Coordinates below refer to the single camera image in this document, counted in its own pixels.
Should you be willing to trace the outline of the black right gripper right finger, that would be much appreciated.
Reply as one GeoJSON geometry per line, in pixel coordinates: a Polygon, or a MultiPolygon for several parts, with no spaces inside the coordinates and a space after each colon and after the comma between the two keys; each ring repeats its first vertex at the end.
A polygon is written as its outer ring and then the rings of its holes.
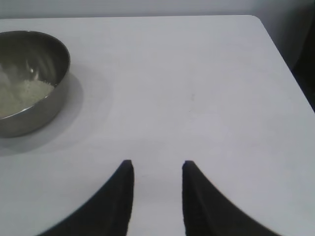
{"type": "Polygon", "coordinates": [[[223,195],[193,161],[182,166],[182,209],[187,236],[276,236],[223,195]]]}

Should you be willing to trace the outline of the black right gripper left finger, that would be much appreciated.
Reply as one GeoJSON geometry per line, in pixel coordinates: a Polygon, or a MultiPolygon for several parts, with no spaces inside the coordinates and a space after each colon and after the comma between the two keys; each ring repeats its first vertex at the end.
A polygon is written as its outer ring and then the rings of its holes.
{"type": "Polygon", "coordinates": [[[70,216],[42,236],[125,236],[134,196],[134,168],[124,160],[108,181],[70,216]]]}

